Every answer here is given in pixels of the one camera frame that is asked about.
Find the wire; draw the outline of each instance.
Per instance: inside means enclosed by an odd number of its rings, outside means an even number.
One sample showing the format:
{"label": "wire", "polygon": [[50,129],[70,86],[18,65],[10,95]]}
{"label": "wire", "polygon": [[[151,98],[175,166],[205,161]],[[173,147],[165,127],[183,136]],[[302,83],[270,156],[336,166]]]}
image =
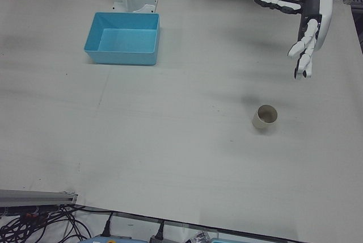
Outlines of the wire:
{"label": "wire", "polygon": [[75,208],[77,209],[77,211],[82,211],[82,212],[88,212],[88,213],[111,213],[113,211],[110,210],[89,210],[89,209],[84,209],[83,207],[75,207],[72,205],[66,205],[66,207],[70,207],[70,208]]}
{"label": "wire", "polygon": [[[64,243],[70,238],[77,237],[80,241],[87,239],[87,236],[91,237],[89,229],[81,221],[75,219],[73,213],[83,210],[83,207],[73,208],[67,210],[66,207],[61,206],[60,211],[55,213],[42,213],[39,215],[26,214],[16,219],[9,221],[3,227],[0,227],[0,242],[1,243],[25,243],[34,233],[41,231],[40,236],[35,243],[38,243],[44,236],[45,231],[49,225],[54,223],[60,223],[67,221],[71,224],[71,229],[66,236],[58,243]],[[80,227],[84,228],[87,232],[87,236],[83,235]]]}

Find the white table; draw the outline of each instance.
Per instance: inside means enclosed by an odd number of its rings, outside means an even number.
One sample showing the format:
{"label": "white table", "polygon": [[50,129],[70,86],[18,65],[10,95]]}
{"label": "white table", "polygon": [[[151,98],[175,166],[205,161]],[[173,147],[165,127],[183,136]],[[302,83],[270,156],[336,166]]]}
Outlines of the white table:
{"label": "white table", "polygon": [[[0,0],[0,188],[301,241],[363,238],[363,58],[334,3],[313,78],[299,16],[252,0],[159,0],[156,66],[83,51],[112,0]],[[269,103],[278,123],[251,124]]]}

